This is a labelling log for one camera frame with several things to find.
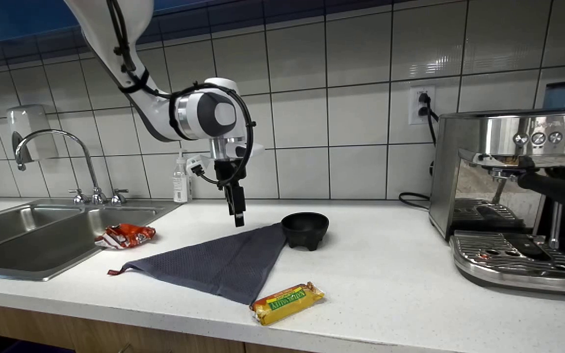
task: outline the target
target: dark gray cloth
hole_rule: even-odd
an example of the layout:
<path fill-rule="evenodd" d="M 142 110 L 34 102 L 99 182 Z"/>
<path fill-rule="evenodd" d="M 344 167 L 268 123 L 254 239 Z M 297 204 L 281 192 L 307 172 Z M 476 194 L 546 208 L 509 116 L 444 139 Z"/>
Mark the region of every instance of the dark gray cloth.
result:
<path fill-rule="evenodd" d="M 270 271 L 287 239 L 281 223 L 246 233 L 130 261 L 126 269 L 142 271 L 166 282 L 219 294 L 242 304 L 258 300 Z"/>

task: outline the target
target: kitchen counter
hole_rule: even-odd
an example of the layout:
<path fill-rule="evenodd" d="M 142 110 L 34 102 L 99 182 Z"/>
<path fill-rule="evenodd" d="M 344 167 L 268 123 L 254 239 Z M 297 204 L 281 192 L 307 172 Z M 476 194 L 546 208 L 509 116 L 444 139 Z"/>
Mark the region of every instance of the kitchen counter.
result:
<path fill-rule="evenodd" d="M 285 247 L 262 296 L 313 280 L 328 300 L 274 327 L 221 296 L 140 272 L 107 274 L 132 259 L 238 233 L 223 202 L 181 206 L 154 223 L 154 243 L 103 251 L 50 282 L 0 278 L 0 306 L 305 351 L 565 351 L 565 296 L 470 282 L 427 210 L 250 202 L 246 229 L 301 210 L 327 214 L 330 231 L 319 251 Z"/>

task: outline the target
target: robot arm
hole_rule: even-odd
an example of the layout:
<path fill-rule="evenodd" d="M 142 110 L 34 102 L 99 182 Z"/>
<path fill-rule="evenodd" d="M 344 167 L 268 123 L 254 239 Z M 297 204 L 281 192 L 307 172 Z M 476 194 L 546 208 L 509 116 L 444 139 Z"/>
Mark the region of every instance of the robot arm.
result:
<path fill-rule="evenodd" d="M 181 92 L 164 92 L 142 63 L 136 41 L 154 16 L 154 0 L 66 0 L 83 33 L 121 90 L 138 108 L 144 125 L 160 141 L 211 139 L 219 180 L 236 225 L 244 225 L 246 198 L 240 178 L 254 147 L 254 121 L 236 82 L 209 78 Z"/>

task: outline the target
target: stainless steel sink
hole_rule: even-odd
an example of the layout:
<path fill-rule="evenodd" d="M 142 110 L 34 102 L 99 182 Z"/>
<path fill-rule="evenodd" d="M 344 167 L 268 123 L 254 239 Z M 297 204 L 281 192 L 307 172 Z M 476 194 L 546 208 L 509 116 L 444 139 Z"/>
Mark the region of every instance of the stainless steel sink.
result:
<path fill-rule="evenodd" d="M 50 280 L 97 253 L 95 237 L 130 222 L 152 223 L 175 204 L 73 206 L 34 202 L 0 212 L 0 276 Z"/>

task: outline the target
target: electrical socket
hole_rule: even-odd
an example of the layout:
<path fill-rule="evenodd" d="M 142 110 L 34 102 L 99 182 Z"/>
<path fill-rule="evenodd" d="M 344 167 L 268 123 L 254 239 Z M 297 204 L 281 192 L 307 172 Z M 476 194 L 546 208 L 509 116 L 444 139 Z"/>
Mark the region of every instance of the electrical socket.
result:
<path fill-rule="evenodd" d="M 419 116 L 423 104 L 421 94 L 429 94 L 432 98 L 432 108 L 436 106 L 436 86 L 415 86 L 409 90 L 409 123 L 423 125 L 427 123 L 427 116 Z"/>

